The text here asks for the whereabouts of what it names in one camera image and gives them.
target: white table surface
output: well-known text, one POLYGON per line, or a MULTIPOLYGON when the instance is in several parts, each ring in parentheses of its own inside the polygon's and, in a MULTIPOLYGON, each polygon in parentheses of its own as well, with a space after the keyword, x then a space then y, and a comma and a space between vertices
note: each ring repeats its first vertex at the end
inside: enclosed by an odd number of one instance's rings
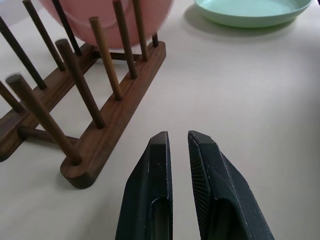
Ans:
MULTIPOLYGON (((43 9, 53 40, 65 37, 43 9)), ((40 75, 56 65, 30 18, 10 27, 40 75)), ((248 181, 277 240, 320 239, 320 6, 297 20, 244 30, 203 19, 176 0, 159 31, 167 57, 93 186, 73 188, 60 174, 64 154, 25 141, 0 163, 1 240, 112 240, 126 181, 149 138, 169 132, 173 237, 200 239, 188 130, 210 135, 248 181)), ((0 79, 31 76, 0 36, 0 79)), ((119 79, 128 71, 117 62, 119 79)), ((101 62, 85 78, 99 107, 112 90, 101 62)), ((0 117, 8 110, 0 99, 0 117)), ((51 111, 66 135, 91 122, 75 87, 51 111)))

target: mint green plate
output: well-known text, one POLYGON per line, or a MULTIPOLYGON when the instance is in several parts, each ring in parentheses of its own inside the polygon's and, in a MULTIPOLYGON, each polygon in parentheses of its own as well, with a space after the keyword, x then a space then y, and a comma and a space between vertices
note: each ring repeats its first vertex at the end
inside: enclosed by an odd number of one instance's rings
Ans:
POLYGON ((239 28, 263 28, 300 15, 312 0, 195 0, 207 19, 239 28))

